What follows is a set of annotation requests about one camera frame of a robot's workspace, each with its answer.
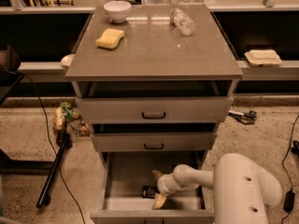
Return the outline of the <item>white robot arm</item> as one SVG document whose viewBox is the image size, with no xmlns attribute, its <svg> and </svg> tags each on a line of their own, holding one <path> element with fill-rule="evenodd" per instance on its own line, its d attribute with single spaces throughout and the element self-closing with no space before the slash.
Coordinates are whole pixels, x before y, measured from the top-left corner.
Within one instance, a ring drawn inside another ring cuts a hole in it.
<svg viewBox="0 0 299 224">
<path fill-rule="evenodd" d="M 152 172 L 157 180 L 154 210 L 178 191 L 205 187 L 213 190 L 214 224 L 269 224 L 265 208 L 282 200 L 279 181 L 248 157 L 227 153 L 212 171 L 196 170 L 186 164 L 172 173 Z"/>
</svg>

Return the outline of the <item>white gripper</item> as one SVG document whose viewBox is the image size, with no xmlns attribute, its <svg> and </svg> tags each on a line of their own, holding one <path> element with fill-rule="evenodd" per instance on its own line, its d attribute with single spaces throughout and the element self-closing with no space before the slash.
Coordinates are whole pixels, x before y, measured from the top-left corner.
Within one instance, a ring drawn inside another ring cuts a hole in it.
<svg viewBox="0 0 299 224">
<path fill-rule="evenodd" d="M 159 194 L 155 195 L 155 204 L 152 206 L 152 209 L 158 210 L 163 207 L 166 201 L 166 196 L 180 190 L 180 184 L 173 174 L 163 174 L 157 170 L 152 170 L 151 172 L 157 180 L 157 188 L 160 191 Z"/>
</svg>

